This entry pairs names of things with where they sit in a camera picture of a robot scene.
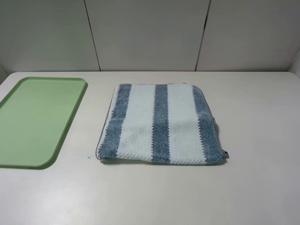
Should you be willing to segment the blue white striped towel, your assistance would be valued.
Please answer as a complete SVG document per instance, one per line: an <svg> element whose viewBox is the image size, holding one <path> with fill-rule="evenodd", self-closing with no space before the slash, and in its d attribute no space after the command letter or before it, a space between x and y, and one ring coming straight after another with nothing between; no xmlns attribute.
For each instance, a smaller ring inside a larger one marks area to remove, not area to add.
<svg viewBox="0 0 300 225"><path fill-rule="evenodd" d="M96 157L218 165L229 155L221 148L215 119L200 88L123 83L113 92Z"/></svg>

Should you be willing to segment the light green plastic tray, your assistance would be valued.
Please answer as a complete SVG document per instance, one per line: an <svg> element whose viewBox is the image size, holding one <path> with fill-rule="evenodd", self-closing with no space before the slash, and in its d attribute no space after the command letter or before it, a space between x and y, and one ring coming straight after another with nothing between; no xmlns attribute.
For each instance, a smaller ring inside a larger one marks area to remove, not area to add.
<svg viewBox="0 0 300 225"><path fill-rule="evenodd" d="M0 102L0 166L42 168L57 157L87 86L82 78L21 79Z"/></svg>

